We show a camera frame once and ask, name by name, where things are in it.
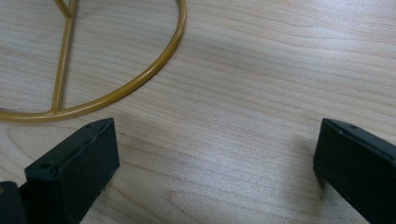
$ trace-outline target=circular metal frame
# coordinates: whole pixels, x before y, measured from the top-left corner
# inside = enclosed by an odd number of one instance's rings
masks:
[[[64,41],[61,48],[60,63],[58,65],[58,75],[57,82],[55,83],[54,97],[52,100],[52,108],[48,112],[44,113],[12,113],[0,111],[0,120],[14,121],[14,122],[42,122],[42,121],[55,121],[60,119],[69,119],[84,114],[91,113],[95,110],[103,108],[107,105],[111,105],[131,92],[135,91],[143,84],[145,84],[149,79],[155,76],[161,68],[168,62],[172,57],[173,53],[176,51],[185,30],[186,24],[186,2],[185,0],[177,0],[179,8],[179,18],[177,23],[176,31],[169,42],[163,53],[152,63],[146,70],[144,70],[140,75],[124,84],[115,91],[102,96],[96,100],[90,101],[83,105],[76,105],[70,108],[62,109],[62,98],[64,89],[64,74],[65,74],[65,64],[68,57],[68,49],[70,47],[71,40],[71,30],[73,28],[73,13],[76,6],[76,0],[71,0],[69,4],[69,10],[71,16],[67,17],[67,12],[64,13],[64,8],[61,11],[66,17],[66,25],[64,28]]]

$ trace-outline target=curved gold rod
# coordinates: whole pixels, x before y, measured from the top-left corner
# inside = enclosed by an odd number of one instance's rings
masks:
[[[53,93],[52,99],[52,108],[48,112],[44,113],[11,113],[0,111],[0,120],[6,121],[14,121],[14,122],[42,122],[42,121],[55,121],[60,119],[70,119],[73,117],[81,116],[84,114],[91,113],[95,110],[103,108],[107,105],[111,105],[117,102],[119,99],[125,97],[131,92],[135,91],[143,84],[145,84],[149,79],[154,77],[161,68],[169,61],[172,57],[173,53],[176,51],[181,38],[183,37],[185,24],[186,24],[186,2],[185,0],[177,0],[178,8],[179,8],[179,19],[177,23],[176,31],[169,42],[166,49],[163,53],[152,63],[145,71],[143,71],[140,75],[132,79],[130,82],[116,89],[115,91],[102,96],[96,100],[90,101],[83,105],[77,105],[66,109],[61,109],[62,98],[63,98],[63,89],[64,89],[64,80],[65,80],[65,68],[67,64],[68,51],[70,49],[70,41],[71,41],[71,33],[73,30],[73,21],[74,21],[74,12],[76,6],[76,0],[71,0],[69,3],[68,11],[63,12],[64,16],[67,15],[67,12],[71,14],[71,17],[66,17],[66,25],[64,27],[64,41],[62,43],[61,48],[61,57],[58,65],[58,74],[55,83],[55,90]]]

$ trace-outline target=table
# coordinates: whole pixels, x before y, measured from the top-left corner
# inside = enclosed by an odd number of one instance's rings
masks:
[[[82,223],[366,223],[312,160],[322,118],[396,144],[396,3],[187,4],[179,49],[142,88],[74,119],[0,122],[0,181],[113,117],[121,167]],[[175,0],[78,1],[64,106],[139,74],[176,22]],[[63,27],[53,1],[0,1],[2,110],[50,108]]]

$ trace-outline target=wood grain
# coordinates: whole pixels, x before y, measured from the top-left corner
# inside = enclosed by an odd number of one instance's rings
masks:
[[[138,91],[75,119],[0,123],[0,181],[22,184],[30,162],[114,117],[121,168],[83,223],[366,223],[312,159],[322,118],[396,144],[396,4],[187,4],[179,49]],[[176,22],[174,0],[79,1],[65,106],[144,70]],[[50,108],[63,26],[53,1],[0,0],[3,110]]]

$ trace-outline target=wood grain surface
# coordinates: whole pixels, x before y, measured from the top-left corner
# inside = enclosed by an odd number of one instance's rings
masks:
[[[136,92],[75,119],[0,122],[0,181],[21,185],[32,161],[113,117],[121,168],[82,223],[366,223],[312,160],[322,118],[396,144],[396,3],[187,4],[179,49]],[[78,1],[64,106],[139,74],[176,22],[175,0]],[[63,29],[53,1],[0,0],[2,110],[50,108]]]

